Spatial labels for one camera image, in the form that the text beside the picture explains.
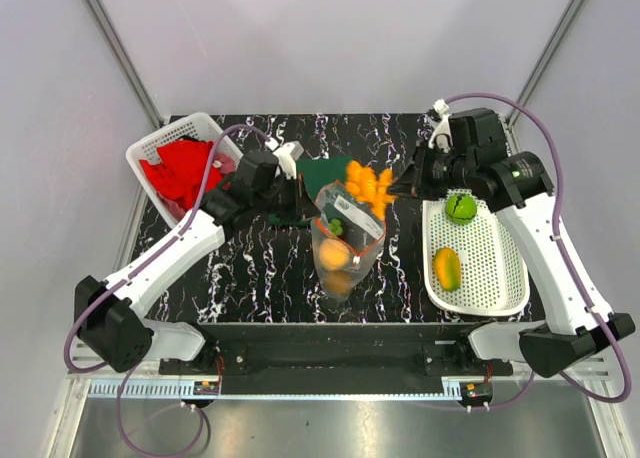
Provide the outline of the clear zip top bag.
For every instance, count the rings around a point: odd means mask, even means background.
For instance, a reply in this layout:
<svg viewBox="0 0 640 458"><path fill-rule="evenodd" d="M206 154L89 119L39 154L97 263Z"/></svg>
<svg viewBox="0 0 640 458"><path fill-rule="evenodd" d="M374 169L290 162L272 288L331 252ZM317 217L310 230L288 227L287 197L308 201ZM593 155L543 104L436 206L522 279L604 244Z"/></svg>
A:
<svg viewBox="0 0 640 458"><path fill-rule="evenodd" d="M344 301L382 253L386 223L339 181L324 186L315 205L320 215L311 220L311 237L319 283L329 298Z"/></svg>

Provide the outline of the orange toy fried snack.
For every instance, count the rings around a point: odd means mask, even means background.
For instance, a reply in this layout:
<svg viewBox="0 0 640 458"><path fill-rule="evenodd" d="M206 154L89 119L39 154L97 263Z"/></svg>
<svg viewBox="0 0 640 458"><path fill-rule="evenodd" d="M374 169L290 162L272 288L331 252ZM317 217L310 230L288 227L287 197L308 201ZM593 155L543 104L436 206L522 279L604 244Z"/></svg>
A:
<svg viewBox="0 0 640 458"><path fill-rule="evenodd" d="M395 201L389 193L393 172L385 169L379 174L367 166L352 160L346 166L346 191L358 202L369 204L374 216L384 221L387 207Z"/></svg>

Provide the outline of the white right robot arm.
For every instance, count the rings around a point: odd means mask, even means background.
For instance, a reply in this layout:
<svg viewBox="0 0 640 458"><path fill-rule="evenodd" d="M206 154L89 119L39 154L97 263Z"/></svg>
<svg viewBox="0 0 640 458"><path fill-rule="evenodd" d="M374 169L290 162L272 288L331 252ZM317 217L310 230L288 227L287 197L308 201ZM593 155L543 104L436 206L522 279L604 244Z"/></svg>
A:
<svg viewBox="0 0 640 458"><path fill-rule="evenodd" d="M514 240L545 313L532 325L493 322L472 329L454 349L457 368L472 375L503 359L550 378L633 334L633 318L602 297L560 221L560 177L549 176L531 152L508 152L496 112L452 113L442 100L433 108L439 123L430 138L417 142L390 194L436 201L466 189L484 201Z"/></svg>

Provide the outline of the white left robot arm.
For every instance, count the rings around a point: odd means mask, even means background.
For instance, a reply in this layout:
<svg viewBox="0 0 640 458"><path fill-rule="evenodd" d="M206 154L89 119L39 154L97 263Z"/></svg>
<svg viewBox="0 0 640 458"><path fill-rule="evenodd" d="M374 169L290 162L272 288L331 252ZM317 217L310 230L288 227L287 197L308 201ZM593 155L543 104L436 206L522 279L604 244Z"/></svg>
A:
<svg viewBox="0 0 640 458"><path fill-rule="evenodd" d="M318 216L296 167L301 153L301 145L290 142L273 152L244 154L237 169L146 253L102 281L84 278L75 290L75 336L118 373L154 359L180 361L196 374L215 368L217 341L209 333L196 324L146 315L179 277L256 217Z"/></svg>

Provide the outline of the yellow green toy mango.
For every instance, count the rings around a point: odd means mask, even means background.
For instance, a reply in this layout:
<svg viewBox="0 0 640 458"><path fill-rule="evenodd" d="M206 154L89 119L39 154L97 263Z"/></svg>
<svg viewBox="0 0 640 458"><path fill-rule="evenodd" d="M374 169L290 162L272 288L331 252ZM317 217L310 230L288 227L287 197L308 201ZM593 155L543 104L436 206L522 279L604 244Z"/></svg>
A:
<svg viewBox="0 0 640 458"><path fill-rule="evenodd" d="M461 286L461 263L458 254L451 248L436 251L432 267L440 286L445 291L455 291Z"/></svg>

